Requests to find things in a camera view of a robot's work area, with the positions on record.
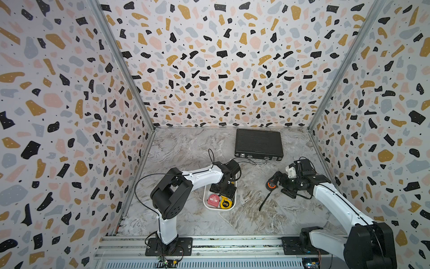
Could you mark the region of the black orange tape measure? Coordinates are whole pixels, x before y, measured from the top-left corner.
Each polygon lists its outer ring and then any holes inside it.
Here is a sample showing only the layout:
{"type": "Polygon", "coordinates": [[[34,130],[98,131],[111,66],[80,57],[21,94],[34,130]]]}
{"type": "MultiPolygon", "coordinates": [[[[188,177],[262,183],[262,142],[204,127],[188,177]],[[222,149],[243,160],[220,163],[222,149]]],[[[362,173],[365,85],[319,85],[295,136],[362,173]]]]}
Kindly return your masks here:
{"type": "Polygon", "coordinates": [[[278,180],[275,180],[275,179],[269,179],[267,182],[266,182],[266,188],[267,188],[267,190],[268,191],[270,191],[270,192],[272,192],[272,191],[274,191],[276,188],[278,188],[278,180]]]}

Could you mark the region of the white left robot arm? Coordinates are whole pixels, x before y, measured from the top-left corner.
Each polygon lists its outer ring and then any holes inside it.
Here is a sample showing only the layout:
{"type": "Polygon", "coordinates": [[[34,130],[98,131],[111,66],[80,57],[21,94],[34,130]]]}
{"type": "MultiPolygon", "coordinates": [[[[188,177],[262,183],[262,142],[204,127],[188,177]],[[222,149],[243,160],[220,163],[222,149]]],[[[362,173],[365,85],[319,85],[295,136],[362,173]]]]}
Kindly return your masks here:
{"type": "Polygon", "coordinates": [[[178,241],[176,217],[184,208],[189,195],[196,189],[209,186],[209,194],[233,200],[236,195],[236,181],[241,176],[238,162],[213,162],[206,168],[194,171],[170,169],[150,194],[157,212],[158,237],[164,247],[175,246],[178,241]]]}

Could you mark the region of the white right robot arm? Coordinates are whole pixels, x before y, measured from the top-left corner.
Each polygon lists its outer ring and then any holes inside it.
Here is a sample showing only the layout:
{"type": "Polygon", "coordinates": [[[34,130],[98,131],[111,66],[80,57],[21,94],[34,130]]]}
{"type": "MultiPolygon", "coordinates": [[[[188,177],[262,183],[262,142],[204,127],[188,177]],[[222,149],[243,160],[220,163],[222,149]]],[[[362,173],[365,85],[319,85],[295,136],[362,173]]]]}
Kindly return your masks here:
{"type": "Polygon", "coordinates": [[[378,223],[344,198],[335,185],[316,172],[307,158],[295,160],[284,173],[277,171],[266,188],[280,188],[290,198],[307,192],[323,204],[346,231],[335,235],[319,226],[302,228],[297,246],[303,253],[329,253],[343,260],[350,269],[395,269],[394,233],[386,223],[378,223]]]}

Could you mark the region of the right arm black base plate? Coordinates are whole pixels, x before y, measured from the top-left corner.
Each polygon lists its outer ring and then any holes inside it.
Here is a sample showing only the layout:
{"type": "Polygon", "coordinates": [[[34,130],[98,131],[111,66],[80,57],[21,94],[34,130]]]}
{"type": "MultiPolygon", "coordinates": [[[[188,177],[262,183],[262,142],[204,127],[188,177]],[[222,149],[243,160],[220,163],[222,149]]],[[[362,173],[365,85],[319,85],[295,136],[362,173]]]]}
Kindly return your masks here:
{"type": "Polygon", "coordinates": [[[298,236],[284,236],[281,238],[284,255],[328,255],[329,253],[315,247],[303,247],[298,236]]]}

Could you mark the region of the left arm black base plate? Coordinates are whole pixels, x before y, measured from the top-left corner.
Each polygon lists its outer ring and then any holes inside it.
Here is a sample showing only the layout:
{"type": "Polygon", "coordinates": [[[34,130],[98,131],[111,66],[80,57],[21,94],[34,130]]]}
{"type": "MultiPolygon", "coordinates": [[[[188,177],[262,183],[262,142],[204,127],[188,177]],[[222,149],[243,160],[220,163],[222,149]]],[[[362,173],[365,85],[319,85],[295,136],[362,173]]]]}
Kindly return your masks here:
{"type": "Polygon", "coordinates": [[[192,238],[176,238],[169,244],[164,244],[159,238],[150,238],[147,242],[145,256],[190,256],[192,247],[192,238]]]}

